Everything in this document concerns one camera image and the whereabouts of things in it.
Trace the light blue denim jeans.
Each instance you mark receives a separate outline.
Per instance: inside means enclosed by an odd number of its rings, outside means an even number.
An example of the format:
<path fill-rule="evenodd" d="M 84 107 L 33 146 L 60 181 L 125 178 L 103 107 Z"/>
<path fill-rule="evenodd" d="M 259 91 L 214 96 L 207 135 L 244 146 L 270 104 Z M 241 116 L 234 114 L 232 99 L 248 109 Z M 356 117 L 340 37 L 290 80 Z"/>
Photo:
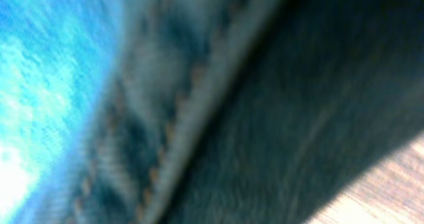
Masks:
<path fill-rule="evenodd" d="M 303 223 L 423 132 L 423 0 L 1 0 L 8 223 Z"/>

